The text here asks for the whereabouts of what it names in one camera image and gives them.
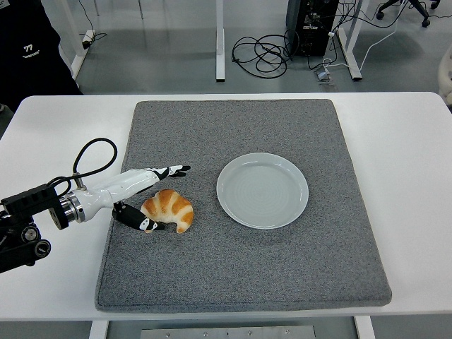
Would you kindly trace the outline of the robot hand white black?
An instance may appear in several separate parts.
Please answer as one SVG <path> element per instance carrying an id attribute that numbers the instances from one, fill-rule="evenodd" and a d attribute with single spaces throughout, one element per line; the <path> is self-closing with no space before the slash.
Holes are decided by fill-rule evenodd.
<path id="1" fill-rule="evenodd" d="M 125 199 L 143 192 L 167 177 L 183 177 L 188 165 L 175 165 L 160 169 L 130 169 L 107 179 L 92 189 L 76 189 L 65 195 L 69 203 L 68 221 L 87 222 L 103 208 L 111 208 L 113 218 L 135 230 L 161 230 L 164 226 L 145 216 L 139 209 L 124 203 Z"/>

